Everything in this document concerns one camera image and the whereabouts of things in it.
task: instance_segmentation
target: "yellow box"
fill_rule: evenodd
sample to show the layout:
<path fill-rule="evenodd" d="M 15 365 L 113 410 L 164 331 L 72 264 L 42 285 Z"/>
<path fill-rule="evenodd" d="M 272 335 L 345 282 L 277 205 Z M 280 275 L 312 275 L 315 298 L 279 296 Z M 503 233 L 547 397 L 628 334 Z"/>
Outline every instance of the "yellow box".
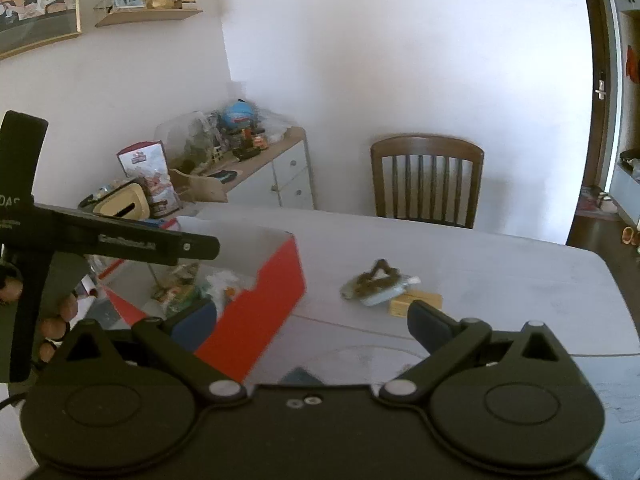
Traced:
<path fill-rule="evenodd" d="M 442 310 L 442 296 L 434 294 L 433 292 L 423 292 L 421 290 L 415 290 L 408 288 L 407 291 L 393 298 L 389 302 L 389 314 L 397 317 L 406 317 L 406 313 L 415 300 L 423 300 L 425 303 L 429 303 L 433 308 Z"/>

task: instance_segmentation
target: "door handle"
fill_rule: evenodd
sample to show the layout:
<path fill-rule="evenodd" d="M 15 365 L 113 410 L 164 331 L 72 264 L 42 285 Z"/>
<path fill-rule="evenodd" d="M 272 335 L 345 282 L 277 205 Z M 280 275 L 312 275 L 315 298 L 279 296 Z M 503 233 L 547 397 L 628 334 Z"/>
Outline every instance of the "door handle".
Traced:
<path fill-rule="evenodd" d="M 605 90 L 605 86 L 604 86 L 604 74 L 601 72 L 600 73 L 600 79 L 598 81 L 598 87 L 595 89 L 596 94 L 598 94 L 598 99 L 600 101 L 604 101 L 604 96 L 607 95 L 607 92 Z"/>

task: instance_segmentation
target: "door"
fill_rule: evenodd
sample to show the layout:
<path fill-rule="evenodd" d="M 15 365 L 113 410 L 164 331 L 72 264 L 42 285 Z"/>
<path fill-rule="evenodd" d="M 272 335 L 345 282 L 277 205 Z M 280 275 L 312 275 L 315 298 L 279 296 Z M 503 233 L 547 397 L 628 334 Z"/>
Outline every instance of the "door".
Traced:
<path fill-rule="evenodd" d="M 593 92 L 591 129 L 587 160 L 584 165 L 582 185 L 593 187 L 600 181 L 607 140 L 607 115 L 609 111 L 609 33 L 604 0 L 587 0 L 593 59 Z"/>

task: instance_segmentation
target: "wooden floor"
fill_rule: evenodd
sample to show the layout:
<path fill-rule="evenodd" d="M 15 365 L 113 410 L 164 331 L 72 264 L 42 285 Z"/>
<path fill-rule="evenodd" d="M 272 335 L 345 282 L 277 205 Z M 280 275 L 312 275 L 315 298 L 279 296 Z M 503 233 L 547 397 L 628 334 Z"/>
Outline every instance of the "wooden floor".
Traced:
<path fill-rule="evenodd" d="M 566 244 L 593 251 L 605 261 L 640 333 L 640 254 L 620 241 L 625 227 L 622 220 L 576 216 Z"/>

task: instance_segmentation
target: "label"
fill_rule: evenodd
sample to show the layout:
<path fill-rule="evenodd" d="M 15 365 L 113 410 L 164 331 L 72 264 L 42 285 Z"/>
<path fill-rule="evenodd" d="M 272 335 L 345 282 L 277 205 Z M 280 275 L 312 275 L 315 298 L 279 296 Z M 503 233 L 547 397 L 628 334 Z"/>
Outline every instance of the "label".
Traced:
<path fill-rule="evenodd" d="M 0 207 L 11 207 L 12 205 L 16 205 L 18 202 L 20 202 L 20 197 L 18 196 L 0 195 Z"/>
<path fill-rule="evenodd" d="M 156 250 L 156 244 L 153 242 L 137 242 L 135 240 L 128 240 L 122 236 L 111 237 L 107 235 L 98 235 L 98 241 L 104 244 L 120 245 L 124 247 L 135 247 L 137 249 L 147 249 L 150 251 Z"/>

